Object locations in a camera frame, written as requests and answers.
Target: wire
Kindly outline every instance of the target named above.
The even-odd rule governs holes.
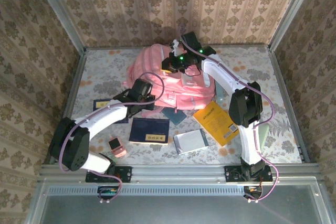
[[[251,86],[249,86],[248,84],[246,84],[246,83],[240,81],[240,79],[239,79],[238,77],[236,77],[231,71],[229,71],[229,70],[228,70],[228,69],[227,69],[227,68],[226,68],[220,61],[218,61],[218,60],[216,60],[216,59],[213,59],[213,58],[211,58],[211,57],[209,57],[209,56],[207,56],[207,55],[204,55],[204,54],[202,54],[202,53],[200,53],[200,52],[198,52],[198,51],[192,49],[192,48],[191,48],[191,47],[184,41],[184,39],[182,38],[181,35],[180,35],[180,40],[181,40],[181,42],[183,43],[183,45],[184,45],[186,48],[188,48],[191,52],[193,52],[193,53],[195,53],[195,54],[197,54],[197,55],[200,55],[200,56],[202,56],[202,57],[204,57],[204,58],[206,58],[206,59],[208,59],[208,60],[211,60],[211,61],[213,61],[214,63],[218,64],[218,65],[221,66],[221,67],[222,67],[222,68],[223,68],[223,69],[224,69],[224,70],[225,70],[225,71],[226,71],[226,72],[227,72],[227,73],[228,73],[228,74],[229,74],[235,81],[237,81],[237,82],[240,83],[241,85],[247,87],[249,90],[252,90],[252,91],[256,92],[257,94],[260,94],[263,98],[265,98],[265,99],[269,102],[269,104],[270,104],[270,106],[271,106],[271,110],[272,110],[270,118],[253,126],[253,137],[254,137],[254,143],[255,143],[256,151],[257,151],[258,155],[260,156],[260,158],[261,158],[264,162],[266,162],[268,165],[270,165],[271,167],[274,168],[274,170],[276,171],[276,174],[277,174],[276,179],[275,179],[275,181],[274,181],[274,183],[273,183],[273,185],[272,185],[270,191],[269,191],[266,195],[260,197],[258,200],[265,199],[265,198],[266,198],[268,195],[270,195],[271,192],[274,190],[274,188],[275,188],[275,186],[276,186],[276,184],[277,184],[278,178],[279,178],[279,171],[278,171],[278,169],[276,168],[276,166],[275,166],[274,164],[272,164],[270,161],[268,161],[267,159],[265,159],[265,158],[262,156],[262,154],[260,153],[260,150],[259,150],[259,148],[258,148],[258,143],[257,143],[256,128],[259,127],[260,125],[263,125],[263,124],[265,124],[265,123],[268,123],[269,121],[271,121],[271,120],[273,119],[273,117],[274,117],[274,115],[275,115],[275,106],[274,106],[274,104],[272,103],[272,101],[271,101],[271,100],[270,100],[264,93],[262,93],[261,91],[255,89],[255,88],[253,88],[253,87],[251,87]]]
[[[197,70],[199,71],[199,74],[194,74],[193,76],[190,76],[189,74],[186,74],[184,73],[186,76],[189,76],[189,77],[194,77],[194,76],[200,76],[202,73],[201,71],[197,68]]]
[[[105,112],[106,110],[111,110],[112,108],[114,107],[117,107],[117,106],[125,106],[125,105],[148,105],[148,104],[152,104],[154,102],[156,102],[157,100],[159,100],[162,96],[163,96],[163,93],[164,93],[164,82],[162,80],[162,78],[156,74],[156,73],[153,73],[153,72],[144,72],[142,73],[139,78],[141,78],[143,75],[145,74],[152,74],[154,76],[156,76],[160,81],[161,81],[161,84],[162,84],[162,92],[161,94],[153,101],[150,101],[150,102],[120,102],[120,103],[116,103],[116,104],[113,104],[113,105],[107,105],[105,106],[104,108],[102,108],[101,110],[96,110],[95,113],[91,114],[90,116],[88,116],[87,118],[83,119],[82,121],[80,121],[79,123],[77,123],[68,133],[68,135],[65,137],[64,139],[64,142],[63,142],[63,145],[61,147],[61,150],[60,150],[60,153],[59,153],[59,157],[58,157],[58,166],[59,168],[61,169],[61,171],[63,171],[64,173],[66,172],[70,172],[69,170],[64,170],[63,169],[63,165],[62,165],[62,160],[63,160],[63,155],[64,155],[64,151],[65,151],[65,148],[66,148],[66,145],[69,141],[69,139],[71,138],[71,135],[73,134],[73,132],[82,124],[88,122],[89,120],[95,118],[97,115],[99,115],[100,113],[102,112]],[[119,187],[118,187],[118,191],[117,193],[114,195],[114,197],[112,199],[115,199],[116,196],[120,193],[121,191],[121,188],[122,188],[122,181],[120,178],[116,177],[116,176],[113,176],[113,175],[108,175],[108,174],[102,174],[102,173],[97,173],[95,171],[92,171],[90,170],[89,172],[93,173],[93,174],[96,174],[97,176],[100,176],[100,177],[106,177],[106,178],[113,178],[113,179],[116,179],[118,182],[119,182]]]

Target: patterned wallpaper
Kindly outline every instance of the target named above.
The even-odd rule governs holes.
[[[0,223],[23,223],[79,55],[47,0],[0,0]]]
[[[336,207],[336,0],[304,0],[276,55],[303,140]]]
[[[171,42],[180,25],[205,44],[268,43],[290,0],[61,0],[84,45]]]

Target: yellow book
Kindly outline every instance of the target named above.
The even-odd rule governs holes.
[[[228,113],[214,101],[197,111],[194,117],[221,146],[239,134],[237,125],[233,123]]]

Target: small pink device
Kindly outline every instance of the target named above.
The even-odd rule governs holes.
[[[109,141],[109,146],[115,157],[122,157],[127,153],[124,146],[121,144],[119,138],[117,137],[112,138],[112,140]]]

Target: floral tablecloth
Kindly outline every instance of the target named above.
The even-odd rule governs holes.
[[[214,49],[224,63],[238,75],[251,82],[257,81],[261,90],[271,98],[276,107],[277,113],[269,123],[270,131],[262,150],[263,155],[274,163],[301,163],[267,47],[216,46]],[[112,98],[125,89],[122,83],[126,78],[126,69],[134,61],[140,50],[89,50],[86,52],[87,61],[76,97],[73,119],[92,112],[95,99]],[[228,95],[225,102],[220,105],[224,110],[228,110]],[[270,116],[271,109],[267,101],[264,101],[263,105],[264,111],[261,119],[265,120]],[[200,125],[192,117],[195,111],[184,112],[188,117],[182,123],[175,126],[170,122],[168,145],[129,143],[128,139],[132,125],[132,119],[130,119],[128,124],[113,124],[98,133],[90,142],[90,150],[113,158],[117,164],[240,163],[242,149],[239,135],[226,146],[220,147],[209,134],[206,134],[209,142],[208,149],[178,155],[173,143],[173,136],[200,128]],[[152,118],[164,119],[166,117],[159,113]],[[113,157],[108,146],[110,134],[120,138],[128,152],[127,156],[118,159]]]

